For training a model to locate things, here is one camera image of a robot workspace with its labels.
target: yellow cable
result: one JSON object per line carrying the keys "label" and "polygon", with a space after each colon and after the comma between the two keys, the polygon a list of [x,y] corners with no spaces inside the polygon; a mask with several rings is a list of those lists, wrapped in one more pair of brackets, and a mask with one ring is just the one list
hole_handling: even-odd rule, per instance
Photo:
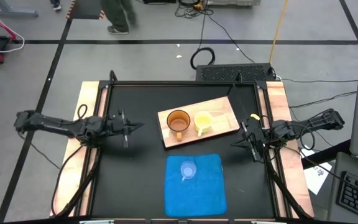
{"label": "yellow cable", "polygon": [[288,4],[288,0],[285,0],[284,8],[283,8],[283,11],[281,12],[280,20],[278,21],[276,34],[274,35],[272,49],[270,51],[270,58],[268,60],[270,64],[272,63],[272,60],[273,60],[273,51],[274,51],[274,47],[276,45],[276,40],[277,40],[277,37],[278,37],[278,31],[280,30],[280,26],[281,26],[281,23],[282,23],[283,18],[284,18],[285,10],[287,9],[287,4]]}

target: yellow cup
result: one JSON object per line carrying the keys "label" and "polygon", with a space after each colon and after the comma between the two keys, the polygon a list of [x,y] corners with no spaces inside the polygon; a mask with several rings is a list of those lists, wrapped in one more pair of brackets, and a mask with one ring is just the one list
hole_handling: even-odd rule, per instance
{"label": "yellow cup", "polygon": [[207,111],[199,111],[194,116],[194,127],[198,132],[198,137],[212,128],[212,116]]}

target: white paper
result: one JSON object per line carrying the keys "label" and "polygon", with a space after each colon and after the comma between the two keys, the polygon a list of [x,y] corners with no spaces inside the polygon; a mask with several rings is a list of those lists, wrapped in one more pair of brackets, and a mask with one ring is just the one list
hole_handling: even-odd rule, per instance
{"label": "white paper", "polygon": [[[305,156],[314,154],[312,150],[302,149],[302,152]],[[327,162],[320,164],[320,166],[329,171],[331,171],[332,168],[332,166]],[[320,188],[323,186],[324,181],[329,175],[329,173],[320,166],[311,167],[303,171],[305,172],[306,184],[308,185],[309,190],[312,191],[315,195],[318,194]]]}

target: wooden tray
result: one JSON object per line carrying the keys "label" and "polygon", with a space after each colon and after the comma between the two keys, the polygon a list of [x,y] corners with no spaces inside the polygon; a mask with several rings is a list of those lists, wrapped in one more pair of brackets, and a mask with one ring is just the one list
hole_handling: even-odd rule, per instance
{"label": "wooden tray", "polygon": [[[177,141],[175,135],[170,131],[167,124],[168,115],[174,110],[183,110],[190,115],[190,126],[187,133],[183,135],[180,142]],[[203,133],[199,138],[194,127],[194,116],[199,111],[208,111],[213,117],[212,128],[207,133]],[[231,108],[230,101],[227,96],[208,100],[192,105],[181,106],[178,108],[158,112],[158,119],[161,125],[161,132],[165,147],[172,147],[184,143],[197,141],[200,139],[209,138],[218,134],[228,133],[230,131],[237,131],[240,126]]]}

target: person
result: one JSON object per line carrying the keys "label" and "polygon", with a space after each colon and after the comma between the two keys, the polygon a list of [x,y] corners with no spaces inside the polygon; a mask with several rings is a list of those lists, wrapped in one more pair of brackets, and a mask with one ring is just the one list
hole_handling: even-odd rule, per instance
{"label": "person", "polygon": [[62,5],[60,4],[60,0],[49,0],[52,4],[53,10],[56,12],[62,10]]}
{"label": "person", "polygon": [[136,14],[131,0],[101,0],[101,6],[112,24],[107,27],[110,34],[128,34],[128,22],[132,27],[137,26]]}

